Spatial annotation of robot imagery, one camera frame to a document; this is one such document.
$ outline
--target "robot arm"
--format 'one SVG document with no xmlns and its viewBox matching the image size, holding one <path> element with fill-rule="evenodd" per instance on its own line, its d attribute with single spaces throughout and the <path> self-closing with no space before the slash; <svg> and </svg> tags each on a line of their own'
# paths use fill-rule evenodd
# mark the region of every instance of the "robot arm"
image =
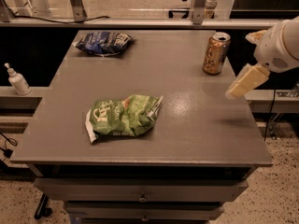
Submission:
<svg viewBox="0 0 299 224">
<path fill-rule="evenodd" d="M 282 73 L 299 67 L 299 17 L 285 20 L 266 31 L 247 35 L 257 47 L 257 64 L 243 67 L 225 93 L 229 99 L 243 96 L 268 80 L 271 72 Z"/>
</svg>

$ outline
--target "drawer handle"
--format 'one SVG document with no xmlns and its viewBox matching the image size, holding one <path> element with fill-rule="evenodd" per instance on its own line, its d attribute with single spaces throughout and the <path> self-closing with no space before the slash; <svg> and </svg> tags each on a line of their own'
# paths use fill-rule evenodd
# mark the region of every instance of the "drawer handle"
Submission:
<svg viewBox="0 0 299 224">
<path fill-rule="evenodd" d="M 143 216 L 142 218 L 141 218 L 141 221 L 142 222 L 148 222 L 148 221 L 150 221 L 146 216 Z"/>
<path fill-rule="evenodd" d="M 146 203 L 148 199 L 146 198 L 144 192 L 141 193 L 140 198 L 138 199 L 141 203 Z"/>
</svg>

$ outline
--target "speckled floor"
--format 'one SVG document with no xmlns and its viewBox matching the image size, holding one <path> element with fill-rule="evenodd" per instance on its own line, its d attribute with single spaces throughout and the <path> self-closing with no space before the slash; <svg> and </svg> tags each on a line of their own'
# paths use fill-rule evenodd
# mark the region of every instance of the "speckled floor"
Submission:
<svg viewBox="0 0 299 224">
<path fill-rule="evenodd" d="M 298 115 L 282 117 L 276 126 L 277 140 L 266 144 L 273 157 L 271 168 L 259 168 L 248 179 L 249 188 L 210 224 L 284 224 L 299 223 L 299 123 Z M 257 119 L 264 132 L 265 123 Z M 20 139 L 19 133 L 7 136 Z M 50 217 L 34 219 L 42 193 L 32 181 L 0 180 L 0 224 L 70 223 L 63 203 L 49 200 Z"/>
</svg>

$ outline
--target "green chip bag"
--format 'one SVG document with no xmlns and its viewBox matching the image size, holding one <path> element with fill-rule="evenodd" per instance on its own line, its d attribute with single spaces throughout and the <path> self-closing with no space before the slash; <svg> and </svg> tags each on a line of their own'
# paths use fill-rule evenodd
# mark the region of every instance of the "green chip bag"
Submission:
<svg viewBox="0 0 299 224">
<path fill-rule="evenodd" d="M 123 101 L 98 100 L 86 116 L 91 142 L 100 135 L 136 137 L 150 130 L 156 122 L 163 97 L 131 95 Z"/>
</svg>

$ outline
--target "blue chip bag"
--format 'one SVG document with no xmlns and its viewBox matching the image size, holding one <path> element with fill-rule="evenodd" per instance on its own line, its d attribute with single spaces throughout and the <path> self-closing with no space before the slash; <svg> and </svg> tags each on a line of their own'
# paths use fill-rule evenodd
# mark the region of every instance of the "blue chip bag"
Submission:
<svg viewBox="0 0 299 224">
<path fill-rule="evenodd" d="M 121 54 L 133 41 L 127 34 L 97 31 L 86 34 L 76 48 L 91 55 L 114 56 Z"/>
</svg>

